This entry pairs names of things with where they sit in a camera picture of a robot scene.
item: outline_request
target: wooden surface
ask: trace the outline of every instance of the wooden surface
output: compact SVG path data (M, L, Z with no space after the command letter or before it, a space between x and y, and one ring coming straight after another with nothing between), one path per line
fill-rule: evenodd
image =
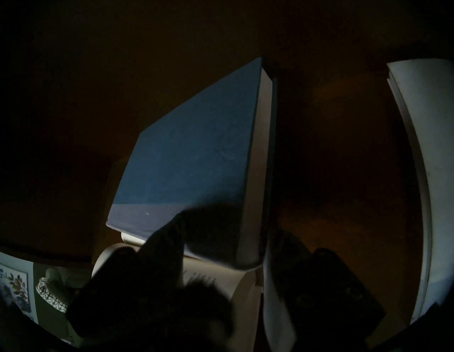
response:
M386 63L452 56L443 11L403 0L8 4L1 23L13 137L102 160L129 155L145 127L263 55L279 81L280 226L311 249L334 249L387 311L408 321L420 210ZM92 247L71 241L85 255L117 241L94 236L102 241Z

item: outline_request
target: floral pattern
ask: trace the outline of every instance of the floral pattern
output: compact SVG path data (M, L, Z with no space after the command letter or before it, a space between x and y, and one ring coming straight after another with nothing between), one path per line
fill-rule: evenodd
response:
M0 264L0 283L0 294L6 302L14 302L23 312L31 313L26 273Z

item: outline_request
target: blue book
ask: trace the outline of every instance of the blue book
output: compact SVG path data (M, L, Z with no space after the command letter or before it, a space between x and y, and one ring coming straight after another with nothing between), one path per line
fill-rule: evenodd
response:
M187 211L197 235L186 254L261 265L275 115L276 82L261 58L178 106L140 134L107 226L146 240Z

